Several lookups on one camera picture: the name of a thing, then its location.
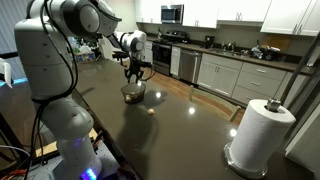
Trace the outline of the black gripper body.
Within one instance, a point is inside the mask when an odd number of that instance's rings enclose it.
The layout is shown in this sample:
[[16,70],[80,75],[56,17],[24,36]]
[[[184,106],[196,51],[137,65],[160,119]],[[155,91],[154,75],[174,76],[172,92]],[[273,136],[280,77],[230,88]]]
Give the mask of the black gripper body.
[[130,71],[140,71],[142,68],[152,68],[153,65],[150,62],[140,61],[140,60],[131,60],[129,70]]

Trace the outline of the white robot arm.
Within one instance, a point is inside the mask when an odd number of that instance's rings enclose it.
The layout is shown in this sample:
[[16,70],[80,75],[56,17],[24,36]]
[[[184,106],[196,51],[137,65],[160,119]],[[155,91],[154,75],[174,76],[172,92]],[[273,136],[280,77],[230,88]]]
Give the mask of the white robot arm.
[[121,21],[105,0],[33,0],[29,15],[14,27],[18,55],[28,79],[36,118],[53,133],[61,162],[55,180],[95,180],[102,170],[89,132],[92,116],[71,97],[77,84],[70,37],[101,34],[129,54],[125,77],[143,79],[146,34],[119,32]]

